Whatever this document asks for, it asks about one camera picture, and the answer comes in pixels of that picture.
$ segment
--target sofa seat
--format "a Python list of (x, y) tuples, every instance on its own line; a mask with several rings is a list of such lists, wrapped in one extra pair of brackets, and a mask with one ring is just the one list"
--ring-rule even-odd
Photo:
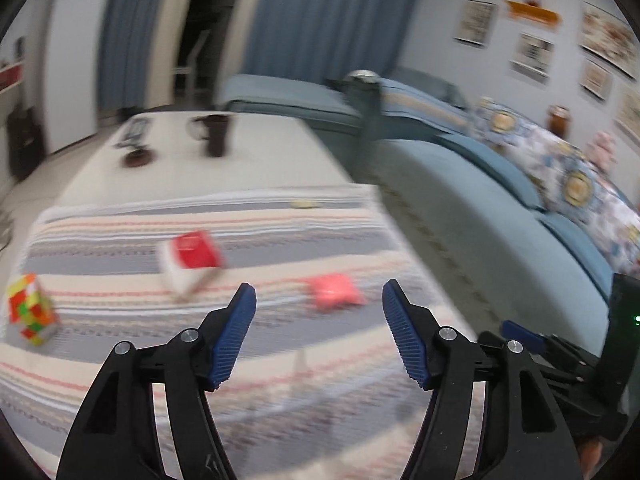
[(345, 167), (350, 168), (362, 131), (362, 117), (340, 92), (278, 77), (237, 74), (223, 84), (216, 107), (302, 119)]
[(600, 354), (607, 302), (538, 211), (430, 142), (379, 140), (368, 168), (436, 235), (501, 319)]

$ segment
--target white door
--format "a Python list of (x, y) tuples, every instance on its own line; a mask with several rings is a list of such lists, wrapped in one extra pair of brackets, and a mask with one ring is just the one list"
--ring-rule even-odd
[(52, 152), (93, 135), (107, 0), (54, 0), (44, 71), (44, 122)]

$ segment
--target brown jar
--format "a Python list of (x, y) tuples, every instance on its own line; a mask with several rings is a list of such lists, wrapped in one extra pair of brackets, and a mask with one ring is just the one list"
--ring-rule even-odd
[(569, 135), (569, 123), (571, 115), (569, 109), (563, 106), (552, 105), (549, 107), (548, 129), (563, 140)]

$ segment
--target white table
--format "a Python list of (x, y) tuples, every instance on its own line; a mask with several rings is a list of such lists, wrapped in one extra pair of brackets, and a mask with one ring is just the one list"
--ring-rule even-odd
[(188, 198), (218, 191), (289, 186), (338, 186), (350, 178), (324, 144), (298, 119), (235, 114), (224, 157), (205, 154), (206, 141), (188, 133), (190, 118), (211, 112), (151, 112), (145, 142), (156, 160), (123, 168), (126, 150), (113, 146), (127, 123), (84, 165), (58, 205), (114, 205)]

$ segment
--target dark round base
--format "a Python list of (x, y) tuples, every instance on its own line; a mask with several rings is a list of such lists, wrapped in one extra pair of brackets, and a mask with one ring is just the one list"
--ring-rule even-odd
[(153, 162), (154, 158), (153, 150), (140, 148), (139, 150), (127, 153), (122, 159), (122, 165), (125, 168), (139, 168), (140, 166), (146, 166), (150, 162)]

